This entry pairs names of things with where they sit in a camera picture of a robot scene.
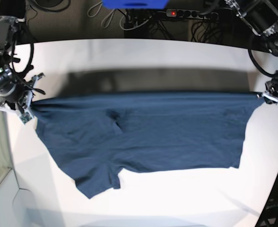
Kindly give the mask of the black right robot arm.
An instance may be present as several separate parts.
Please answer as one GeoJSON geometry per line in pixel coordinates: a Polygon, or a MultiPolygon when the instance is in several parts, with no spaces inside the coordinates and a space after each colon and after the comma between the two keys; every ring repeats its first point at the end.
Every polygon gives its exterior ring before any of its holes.
{"type": "Polygon", "coordinates": [[[26,75],[34,69],[32,60],[34,57],[34,41],[27,25],[21,19],[13,16],[0,16],[0,110],[17,111],[21,114],[28,112],[33,99],[33,93],[44,95],[45,92],[35,88],[38,80],[44,77],[43,73],[34,75],[30,81],[26,81],[26,75]],[[17,43],[17,35],[24,31],[30,44],[30,56],[25,69],[17,72],[14,63],[20,59],[14,57],[17,43]]]}

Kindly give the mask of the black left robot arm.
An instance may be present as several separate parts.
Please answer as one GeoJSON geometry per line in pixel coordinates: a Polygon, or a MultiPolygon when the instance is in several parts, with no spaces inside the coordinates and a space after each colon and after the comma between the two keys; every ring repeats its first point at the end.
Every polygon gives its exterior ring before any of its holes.
{"type": "Polygon", "coordinates": [[[225,3],[252,30],[248,48],[249,57],[261,74],[271,78],[265,83],[266,91],[261,96],[267,104],[278,104],[278,70],[275,73],[268,73],[252,54],[253,42],[259,37],[267,51],[278,58],[277,8],[269,0],[226,0],[225,3]]]}

